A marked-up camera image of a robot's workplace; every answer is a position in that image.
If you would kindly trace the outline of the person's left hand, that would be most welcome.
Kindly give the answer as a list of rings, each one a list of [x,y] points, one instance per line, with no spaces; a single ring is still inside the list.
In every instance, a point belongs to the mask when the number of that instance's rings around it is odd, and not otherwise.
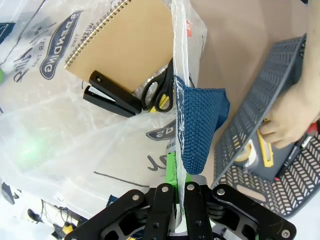
[[[281,149],[296,142],[320,118],[320,75],[302,76],[272,105],[259,131],[263,139]]]

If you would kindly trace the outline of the right gripper green-padded right finger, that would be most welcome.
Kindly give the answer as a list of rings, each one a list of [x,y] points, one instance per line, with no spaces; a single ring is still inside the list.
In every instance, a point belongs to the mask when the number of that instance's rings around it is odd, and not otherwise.
[[[222,239],[213,231],[211,222],[241,240],[293,240],[297,235],[294,224],[228,184],[210,189],[204,184],[187,182],[184,213],[191,240]]]

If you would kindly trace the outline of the right gripper green-padded left finger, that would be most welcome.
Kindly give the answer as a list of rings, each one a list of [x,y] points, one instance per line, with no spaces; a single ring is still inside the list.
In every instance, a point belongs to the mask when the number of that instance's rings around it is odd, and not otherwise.
[[[167,154],[165,182],[132,189],[72,230],[67,240],[165,240],[176,204],[176,154]]]

